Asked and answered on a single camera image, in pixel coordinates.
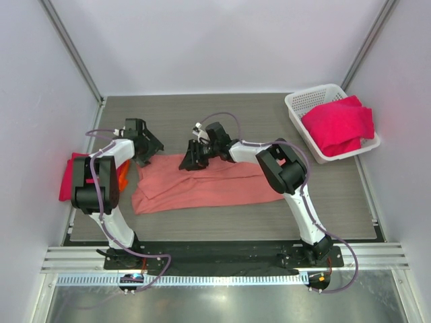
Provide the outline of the salmon pink t-shirt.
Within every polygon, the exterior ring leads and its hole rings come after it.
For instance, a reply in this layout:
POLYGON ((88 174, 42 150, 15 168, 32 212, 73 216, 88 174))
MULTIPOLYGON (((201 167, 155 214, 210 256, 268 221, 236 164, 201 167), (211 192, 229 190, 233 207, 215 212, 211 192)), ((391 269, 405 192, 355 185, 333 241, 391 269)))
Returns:
POLYGON ((225 207, 270 203, 283 199, 268 184, 257 164, 211 159, 203 170, 178 167, 183 155, 156 155, 139 168, 131 196, 134 213, 150 214, 197 207, 225 207))

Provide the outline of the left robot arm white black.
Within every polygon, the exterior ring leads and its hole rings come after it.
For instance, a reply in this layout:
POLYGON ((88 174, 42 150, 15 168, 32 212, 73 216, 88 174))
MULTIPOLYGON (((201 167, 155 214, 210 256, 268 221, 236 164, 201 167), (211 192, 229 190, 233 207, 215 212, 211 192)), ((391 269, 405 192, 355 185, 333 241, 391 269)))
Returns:
POLYGON ((72 161, 71 204, 93 219, 108 240, 108 250, 97 251, 106 268, 137 269, 144 263, 143 251, 119 208, 117 170, 129 161, 139 167, 150 165, 164 145, 140 118, 126 119, 124 127, 112 133, 107 146, 72 161))

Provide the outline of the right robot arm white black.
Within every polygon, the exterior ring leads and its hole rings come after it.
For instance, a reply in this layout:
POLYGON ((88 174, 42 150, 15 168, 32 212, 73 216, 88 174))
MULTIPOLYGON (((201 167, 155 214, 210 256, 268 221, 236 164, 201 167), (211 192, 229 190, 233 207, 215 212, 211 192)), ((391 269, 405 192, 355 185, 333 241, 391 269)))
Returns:
POLYGON ((305 261, 318 266, 326 261, 333 247, 331 236, 321 224, 308 193, 306 164, 284 139, 253 143, 231 139, 219 122, 205 129, 193 127, 194 139, 179 165, 180 170, 197 171, 208 167, 211 158, 231 163, 258 165, 270 187, 287 202, 300 232, 305 261))

